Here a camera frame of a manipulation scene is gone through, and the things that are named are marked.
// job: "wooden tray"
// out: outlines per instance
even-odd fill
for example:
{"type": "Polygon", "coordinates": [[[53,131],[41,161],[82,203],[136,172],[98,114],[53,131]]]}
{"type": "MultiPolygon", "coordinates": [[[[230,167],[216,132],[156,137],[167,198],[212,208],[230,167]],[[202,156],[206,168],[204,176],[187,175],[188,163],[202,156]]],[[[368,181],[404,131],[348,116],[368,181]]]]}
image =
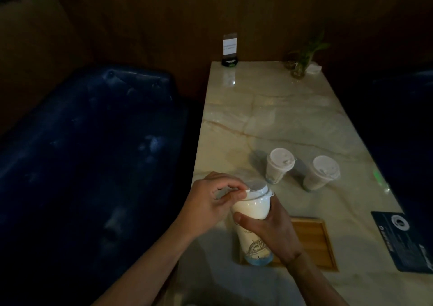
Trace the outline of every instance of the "wooden tray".
{"type": "MultiPolygon", "coordinates": [[[[323,271],[338,272],[325,222],[322,219],[292,217],[292,223],[306,253],[310,255],[317,267],[323,271]]],[[[239,248],[240,263],[249,265],[243,257],[239,240],[237,247],[239,248]]],[[[283,264],[277,256],[274,256],[268,266],[283,266],[283,264]]]]}

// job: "person's left hand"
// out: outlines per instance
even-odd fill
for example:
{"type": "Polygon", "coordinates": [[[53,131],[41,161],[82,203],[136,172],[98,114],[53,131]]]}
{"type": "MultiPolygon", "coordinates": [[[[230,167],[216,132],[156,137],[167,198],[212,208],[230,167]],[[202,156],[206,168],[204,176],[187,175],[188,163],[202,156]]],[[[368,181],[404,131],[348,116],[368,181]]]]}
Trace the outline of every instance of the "person's left hand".
{"type": "Polygon", "coordinates": [[[248,187],[239,178],[225,173],[211,172],[202,180],[192,184],[185,204],[176,218],[178,225],[192,239],[207,232],[221,221],[230,207],[246,197],[248,187]],[[225,187],[237,188],[220,199],[215,192],[225,187]]]}

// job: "table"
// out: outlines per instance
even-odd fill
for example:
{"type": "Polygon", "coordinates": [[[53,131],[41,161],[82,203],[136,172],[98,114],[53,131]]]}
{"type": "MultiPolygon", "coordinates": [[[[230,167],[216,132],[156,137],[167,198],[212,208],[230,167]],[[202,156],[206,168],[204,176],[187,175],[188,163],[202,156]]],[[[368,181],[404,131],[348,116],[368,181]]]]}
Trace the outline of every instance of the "table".
{"type": "MultiPolygon", "coordinates": [[[[325,273],[350,305],[428,305],[433,275],[399,272],[371,211],[401,212],[377,183],[377,167],[325,76],[290,76],[280,62],[213,62],[193,181],[211,171],[264,180],[274,148],[298,159],[291,175],[272,186],[291,216],[325,220],[338,273],[325,273]],[[308,193],[297,174],[315,156],[340,165],[341,179],[308,193]]],[[[239,265],[230,216],[198,238],[179,261],[174,304],[304,305],[284,268],[239,265]]]]}

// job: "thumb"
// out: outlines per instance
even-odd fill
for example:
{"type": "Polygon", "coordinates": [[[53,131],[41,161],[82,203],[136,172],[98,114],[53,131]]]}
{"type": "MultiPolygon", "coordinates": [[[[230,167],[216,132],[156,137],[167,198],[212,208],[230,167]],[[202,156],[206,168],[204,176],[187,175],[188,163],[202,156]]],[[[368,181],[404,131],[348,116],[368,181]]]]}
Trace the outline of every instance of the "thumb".
{"type": "Polygon", "coordinates": [[[245,198],[246,192],[244,190],[233,190],[221,197],[219,204],[223,211],[228,211],[236,202],[245,198]]]}
{"type": "Polygon", "coordinates": [[[260,232],[262,231],[263,221],[259,219],[251,218],[245,214],[240,212],[236,212],[233,214],[233,220],[236,224],[241,225],[243,228],[256,233],[260,236],[260,232]]]}

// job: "dark blue card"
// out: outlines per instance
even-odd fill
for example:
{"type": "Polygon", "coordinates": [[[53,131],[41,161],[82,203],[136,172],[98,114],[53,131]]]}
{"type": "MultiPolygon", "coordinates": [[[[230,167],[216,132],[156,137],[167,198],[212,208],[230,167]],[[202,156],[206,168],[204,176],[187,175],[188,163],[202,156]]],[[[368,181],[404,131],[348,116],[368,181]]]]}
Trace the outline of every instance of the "dark blue card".
{"type": "Polygon", "coordinates": [[[371,214],[399,271],[433,274],[433,264],[422,238],[403,213],[371,214]]]}

